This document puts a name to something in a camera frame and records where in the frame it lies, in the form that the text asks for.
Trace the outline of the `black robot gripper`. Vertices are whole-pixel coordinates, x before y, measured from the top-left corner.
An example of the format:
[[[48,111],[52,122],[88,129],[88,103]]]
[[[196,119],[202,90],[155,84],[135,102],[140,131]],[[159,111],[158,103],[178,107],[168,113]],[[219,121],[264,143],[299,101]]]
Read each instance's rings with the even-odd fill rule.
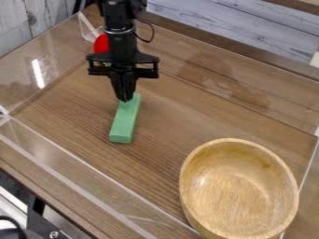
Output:
[[[86,56],[88,74],[107,76],[120,101],[130,101],[136,90],[136,78],[158,78],[160,58],[140,52],[138,38],[134,32],[110,33],[110,51]],[[123,82],[122,73],[131,73]]]

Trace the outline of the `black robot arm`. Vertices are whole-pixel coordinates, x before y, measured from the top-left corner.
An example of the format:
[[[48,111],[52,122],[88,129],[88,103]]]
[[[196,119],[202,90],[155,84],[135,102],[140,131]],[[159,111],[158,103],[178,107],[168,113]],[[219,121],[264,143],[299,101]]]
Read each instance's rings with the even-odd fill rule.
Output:
[[[134,98],[139,78],[158,78],[160,58],[140,52],[135,20],[146,10],[147,0],[98,0],[104,19],[108,52],[90,53],[88,74],[107,76],[116,97]]]

